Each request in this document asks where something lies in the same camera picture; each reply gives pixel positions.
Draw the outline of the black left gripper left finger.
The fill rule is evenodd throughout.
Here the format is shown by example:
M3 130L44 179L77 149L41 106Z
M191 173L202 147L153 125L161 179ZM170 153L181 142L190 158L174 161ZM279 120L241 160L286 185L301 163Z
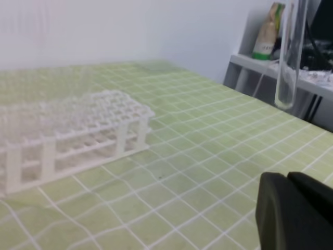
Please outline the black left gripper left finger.
M255 219L261 249L332 249L332 225L287 175L261 174Z

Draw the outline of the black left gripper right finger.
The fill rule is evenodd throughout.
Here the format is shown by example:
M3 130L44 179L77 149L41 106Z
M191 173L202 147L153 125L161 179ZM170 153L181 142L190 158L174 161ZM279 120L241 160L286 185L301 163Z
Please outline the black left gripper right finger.
M332 225L332 188L301 172L289 172L287 178L310 205Z

